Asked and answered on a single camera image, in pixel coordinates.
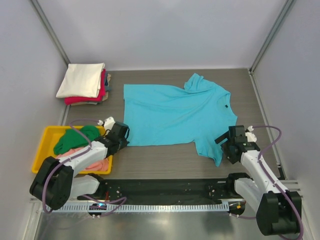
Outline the cyan t shirt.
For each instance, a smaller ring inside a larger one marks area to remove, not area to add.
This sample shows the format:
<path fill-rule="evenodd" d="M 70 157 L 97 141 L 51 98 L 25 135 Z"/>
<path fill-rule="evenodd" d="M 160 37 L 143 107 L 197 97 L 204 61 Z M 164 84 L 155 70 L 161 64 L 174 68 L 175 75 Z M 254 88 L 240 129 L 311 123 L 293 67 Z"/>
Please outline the cyan t shirt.
<path fill-rule="evenodd" d="M 123 99 L 131 147 L 194 143 L 199 156 L 221 164 L 223 150 L 215 140 L 238 119 L 223 87 L 194 73 L 182 88 L 126 84 Z"/>

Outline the yellow plastic tray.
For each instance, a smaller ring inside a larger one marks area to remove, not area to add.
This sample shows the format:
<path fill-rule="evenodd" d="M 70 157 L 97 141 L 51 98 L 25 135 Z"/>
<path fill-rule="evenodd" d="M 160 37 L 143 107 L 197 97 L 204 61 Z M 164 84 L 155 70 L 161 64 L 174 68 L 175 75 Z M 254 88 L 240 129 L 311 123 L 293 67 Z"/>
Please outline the yellow plastic tray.
<path fill-rule="evenodd" d="M 59 139 L 65 134 L 66 130 L 71 129 L 70 126 L 47 126 L 39 143 L 35 159 L 32 164 L 31 171 L 36 174 L 38 173 L 43 161 L 47 157 L 56 157 L 54 154 L 54 146 L 58 143 Z M 92 166 L 85 168 L 80 171 L 80 175 L 85 175 L 89 173 L 94 173 L 97 175 L 109 175 L 112 171 L 113 156 L 109 156 L 103 161 L 103 167 L 100 169 L 95 168 L 98 162 L 94 163 Z"/>

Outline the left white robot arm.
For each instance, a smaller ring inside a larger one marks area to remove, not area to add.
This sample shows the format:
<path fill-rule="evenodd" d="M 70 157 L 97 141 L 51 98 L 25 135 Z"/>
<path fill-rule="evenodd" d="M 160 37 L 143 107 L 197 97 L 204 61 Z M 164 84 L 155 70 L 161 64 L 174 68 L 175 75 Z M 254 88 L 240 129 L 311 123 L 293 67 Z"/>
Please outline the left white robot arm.
<path fill-rule="evenodd" d="M 118 121 L 105 121 L 103 134 L 93 139 L 71 126 L 71 130 L 82 140 L 82 148 L 68 156 L 45 158 L 29 188 L 30 194 L 42 202 L 46 214 L 58 210 L 69 198 L 92 199 L 102 182 L 95 174 L 77 175 L 90 165 L 113 156 L 125 148 L 129 141 L 130 128 Z"/>

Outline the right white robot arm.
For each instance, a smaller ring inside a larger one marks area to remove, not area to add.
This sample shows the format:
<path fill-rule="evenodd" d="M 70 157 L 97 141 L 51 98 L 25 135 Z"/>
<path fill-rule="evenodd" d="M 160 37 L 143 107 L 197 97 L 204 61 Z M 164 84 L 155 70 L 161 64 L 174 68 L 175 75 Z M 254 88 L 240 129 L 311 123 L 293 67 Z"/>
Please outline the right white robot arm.
<path fill-rule="evenodd" d="M 254 126 L 229 126 L 228 131 L 215 139 L 222 145 L 227 159 L 241 163 L 248 173 L 231 173 L 226 185 L 229 192 L 240 195 L 254 210 L 257 226 L 264 236 L 304 235 L 302 223 L 302 198 L 291 191 L 272 172 L 256 143 Z"/>

